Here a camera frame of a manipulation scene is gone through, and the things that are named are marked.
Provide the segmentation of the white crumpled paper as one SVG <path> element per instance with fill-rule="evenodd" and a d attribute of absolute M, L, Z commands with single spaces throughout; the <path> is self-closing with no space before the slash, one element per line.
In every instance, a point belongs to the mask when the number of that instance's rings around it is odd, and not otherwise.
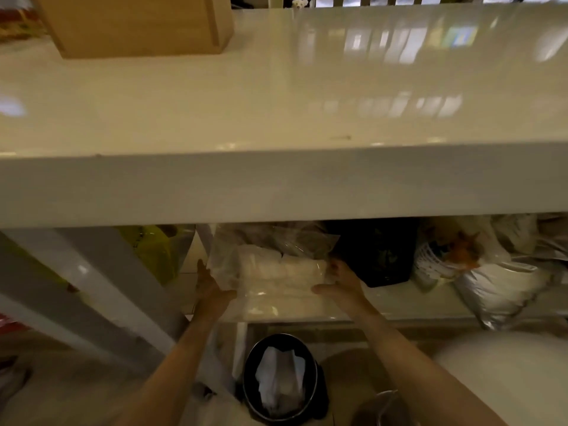
<path fill-rule="evenodd" d="M 263 408 L 271 418 L 289 417 L 304 405 L 306 360 L 294 351 L 267 347 L 255 372 Z"/>

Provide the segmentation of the person's left hand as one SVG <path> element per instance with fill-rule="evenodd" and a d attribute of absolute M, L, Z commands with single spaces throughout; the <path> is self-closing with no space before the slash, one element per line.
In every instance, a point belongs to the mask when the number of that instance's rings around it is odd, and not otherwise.
<path fill-rule="evenodd" d="M 197 262 L 196 305 L 192 322 L 215 324 L 227 308 L 217 308 L 215 297 L 222 290 L 217 281 L 212 277 L 209 269 L 200 259 Z"/>

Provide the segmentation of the black plastic bag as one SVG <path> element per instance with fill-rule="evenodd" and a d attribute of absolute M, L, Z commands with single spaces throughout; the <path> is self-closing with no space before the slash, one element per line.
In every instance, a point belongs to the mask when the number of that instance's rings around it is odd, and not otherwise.
<path fill-rule="evenodd" d="M 339 236 L 331 256 L 342 260 L 370 288 L 398 285 L 411 277 L 417 217 L 326 220 L 326 231 Z"/>

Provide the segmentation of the white bag with orange print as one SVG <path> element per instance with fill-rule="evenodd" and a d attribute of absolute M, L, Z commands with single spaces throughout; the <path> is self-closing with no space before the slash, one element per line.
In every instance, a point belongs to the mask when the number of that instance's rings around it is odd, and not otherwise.
<path fill-rule="evenodd" d="M 510 258 L 489 215 L 423 217 L 411 279 L 427 293 L 483 264 L 500 264 Z"/>

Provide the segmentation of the brown cardboard box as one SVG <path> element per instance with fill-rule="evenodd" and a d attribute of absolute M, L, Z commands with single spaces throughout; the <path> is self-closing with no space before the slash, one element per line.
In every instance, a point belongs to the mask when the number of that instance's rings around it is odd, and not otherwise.
<path fill-rule="evenodd" d="M 230 0 L 31 0 L 67 59 L 219 54 Z"/>

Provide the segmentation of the person's right hand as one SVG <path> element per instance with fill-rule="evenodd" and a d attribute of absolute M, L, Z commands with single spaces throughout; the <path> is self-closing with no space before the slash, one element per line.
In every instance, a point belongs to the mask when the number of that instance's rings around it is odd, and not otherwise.
<path fill-rule="evenodd" d="M 332 258 L 329 265 L 332 282 L 323 284 L 337 284 L 338 295 L 323 297 L 333 301 L 354 322 L 373 312 L 374 308 L 365 297 L 361 281 L 351 268 L 337 258 Z"/>

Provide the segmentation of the yellow-green bag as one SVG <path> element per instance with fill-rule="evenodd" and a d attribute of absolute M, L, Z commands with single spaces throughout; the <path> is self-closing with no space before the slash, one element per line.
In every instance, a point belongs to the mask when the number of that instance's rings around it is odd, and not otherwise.
<path fill-rule="evenodd" d="M 162 286 L 179 275 L 195 236 L 194 224 L 115 227 Z"/>

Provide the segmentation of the person's left forearm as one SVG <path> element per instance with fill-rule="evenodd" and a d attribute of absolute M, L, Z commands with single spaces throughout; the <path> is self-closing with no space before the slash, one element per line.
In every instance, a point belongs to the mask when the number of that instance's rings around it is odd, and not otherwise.
<path fill-rule="evenodd" d="M 208 338 L 226 309 L 226 303 L 198 303 L 178 343 L 113 426 L 179 426 Z"/>

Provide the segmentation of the white table leg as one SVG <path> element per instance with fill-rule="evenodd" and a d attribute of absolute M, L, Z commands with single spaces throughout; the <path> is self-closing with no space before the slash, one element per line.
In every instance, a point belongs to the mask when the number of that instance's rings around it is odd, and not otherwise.
<path fill-rule="evenodd" d="M 33 258 L 166 355 L 188 320 L 112 227 L 4 229 Z"/>

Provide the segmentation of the clear plastic bag of white items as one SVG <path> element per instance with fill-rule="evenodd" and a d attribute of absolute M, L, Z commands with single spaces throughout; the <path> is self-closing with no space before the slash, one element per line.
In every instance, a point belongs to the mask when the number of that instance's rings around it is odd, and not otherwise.
<path fill-rule="evenodd" d="M 217 225 L 207 267 L 223 290 L 235 290 L 223 322 L 326 322 L 341 313 L 312 292 L 330 283 L 329 258 L 340 236 L 321 222 Z"/>

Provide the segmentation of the person's right forearm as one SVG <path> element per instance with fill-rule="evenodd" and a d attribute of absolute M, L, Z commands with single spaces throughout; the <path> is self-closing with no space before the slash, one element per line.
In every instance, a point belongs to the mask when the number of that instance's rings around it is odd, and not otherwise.
<path fill-rule="evenodd" d="M 373 352 L 421 426 L 507 426 L 375 308 L 355 323 L 365 333 Z"/>

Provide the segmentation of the white lower shelf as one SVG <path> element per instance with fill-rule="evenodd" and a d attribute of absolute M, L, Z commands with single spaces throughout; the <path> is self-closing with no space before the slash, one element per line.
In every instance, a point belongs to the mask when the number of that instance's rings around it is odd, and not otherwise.
<path fill-rule="evenodd" d="M 451 285 L 424 293 L 414 282 L 394 286 L 362 287 L 364 312 L 376 310 L 391 321 L 475 319 Z M 521 317 L 568 316 L 568 285 L 552 287 L 529 303 Z M 329 297 L 308 289 L 303 296 L 282 294 L 245 296 L 231 301 L 221 322 L 299 323 L 348 322 L 351 315 Z"/>

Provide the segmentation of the black round waste bin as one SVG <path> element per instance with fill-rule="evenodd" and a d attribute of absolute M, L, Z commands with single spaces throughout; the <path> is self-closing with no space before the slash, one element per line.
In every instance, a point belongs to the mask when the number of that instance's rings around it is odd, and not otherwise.
<path fill-rule="evenodd" d="M 303 426 L 328 415 L 323 369 L 295 336 L 277 333 L 257 342 L 241 378 L 248 413 L 265 426 Z"/>

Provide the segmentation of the silver foil pouch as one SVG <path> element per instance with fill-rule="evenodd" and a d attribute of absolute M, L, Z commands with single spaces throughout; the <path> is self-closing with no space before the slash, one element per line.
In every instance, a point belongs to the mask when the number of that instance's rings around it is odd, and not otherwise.
<path fill-rule="evenodd" d="M 483 329 L 502 330 L 541 293 L 560 284 L 564 271 L 559 261 L 517 255 L 511 262 L 467 271 L 453 287 Z"/>

